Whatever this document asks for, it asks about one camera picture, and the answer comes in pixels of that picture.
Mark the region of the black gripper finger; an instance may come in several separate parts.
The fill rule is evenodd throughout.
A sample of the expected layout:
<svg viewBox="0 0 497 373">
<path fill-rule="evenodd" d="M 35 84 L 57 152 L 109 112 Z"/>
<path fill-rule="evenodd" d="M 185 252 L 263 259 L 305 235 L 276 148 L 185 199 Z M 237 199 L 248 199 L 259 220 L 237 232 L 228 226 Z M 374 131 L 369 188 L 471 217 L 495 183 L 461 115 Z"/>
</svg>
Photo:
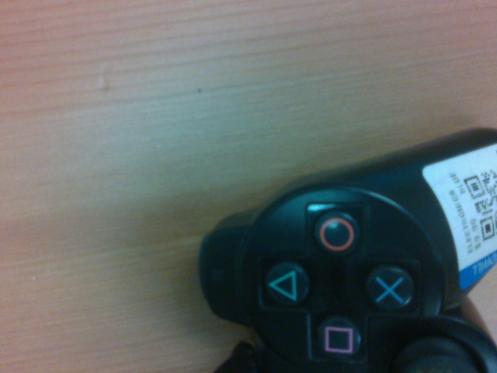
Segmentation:
<svg viewBox="0 0 497 373">
<path fill-rule="evenodd" d="M 216 373 L 256 373 L 257 362 L 254 347 L 245 341 L 238 343 L 230 357 L 223 362 Z"/>
</svg>

